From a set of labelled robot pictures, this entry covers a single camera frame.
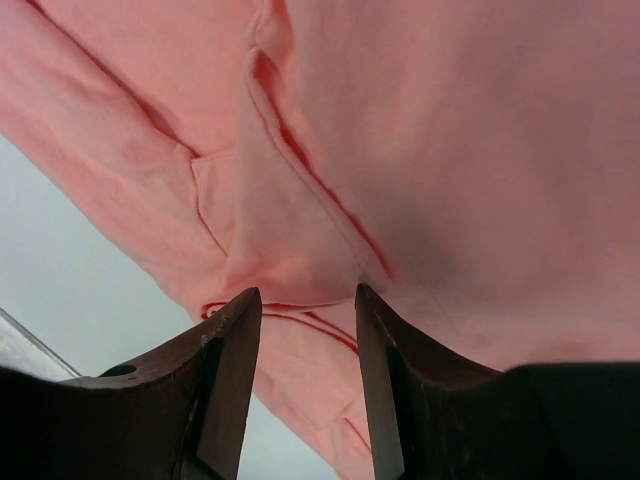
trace screw hole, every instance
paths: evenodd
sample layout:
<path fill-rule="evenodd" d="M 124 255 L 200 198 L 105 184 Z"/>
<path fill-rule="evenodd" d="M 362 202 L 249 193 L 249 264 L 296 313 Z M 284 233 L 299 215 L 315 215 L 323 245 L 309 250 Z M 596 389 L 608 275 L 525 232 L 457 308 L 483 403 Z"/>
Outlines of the screw hole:
<path fill-rule="evenodd" d="M 135 365 L 116 365 L 104 372 L 101 377 L 121 377 L 122 375 L 131 375 L 135 373 L 138 368 Z"/>

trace white background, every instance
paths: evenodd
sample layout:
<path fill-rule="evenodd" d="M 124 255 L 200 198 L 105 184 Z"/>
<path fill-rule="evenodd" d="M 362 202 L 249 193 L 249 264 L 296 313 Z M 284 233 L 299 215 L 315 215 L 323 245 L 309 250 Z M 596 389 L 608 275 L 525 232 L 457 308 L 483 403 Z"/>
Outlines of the white background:
<path fill-rule="evenodd" d="M 83 375 L 99 375 L 191 326 L 2 136 L 0 307 Z M 254 397 L 239 478 L 338 477 Z"/>

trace pink hoodie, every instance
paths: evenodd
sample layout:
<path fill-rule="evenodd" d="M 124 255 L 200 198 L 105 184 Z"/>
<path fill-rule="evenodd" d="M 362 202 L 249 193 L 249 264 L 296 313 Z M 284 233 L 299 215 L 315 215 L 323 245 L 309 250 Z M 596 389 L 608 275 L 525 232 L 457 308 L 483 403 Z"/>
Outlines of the pink hoodie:
<path fill-rule="evenodd" d="M 0 0 L 0 129 L 373 478 L 358 282 L 494 368 L 640 358 L 636 0 Z"/>

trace black object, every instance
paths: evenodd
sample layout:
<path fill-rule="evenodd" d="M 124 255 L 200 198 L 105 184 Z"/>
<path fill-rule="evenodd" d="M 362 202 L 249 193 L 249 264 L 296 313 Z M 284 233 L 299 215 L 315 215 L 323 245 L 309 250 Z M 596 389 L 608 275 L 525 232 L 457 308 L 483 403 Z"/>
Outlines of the black object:
<path fill-rule="evenodd" d="M 377 480 L 640 479 L 640 363 L 500 373 L 370 287 L 358 287 L 356 309 Z"/>
<path fill-rule="evenodd" d="M 250 289 L 98 378 L 0 368 L 0 478 L 235 479 L 260 319 Z"/>

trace gray surface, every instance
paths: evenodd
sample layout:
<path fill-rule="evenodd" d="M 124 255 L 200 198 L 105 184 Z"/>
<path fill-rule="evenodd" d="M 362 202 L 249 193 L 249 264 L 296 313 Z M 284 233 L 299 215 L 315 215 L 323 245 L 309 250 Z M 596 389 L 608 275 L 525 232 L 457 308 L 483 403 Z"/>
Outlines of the gray surface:
<path fill-rule="evenodd" d="M 0 365 L 60 382 L 80 374 L 0 308 Z"/>
<path fill-rule="evenodd" d="M 98 375 L 191 325 L 2 136 L 0 307 L 83 375 Z M 338 477 L 253 398 L 239 478 Z"/>

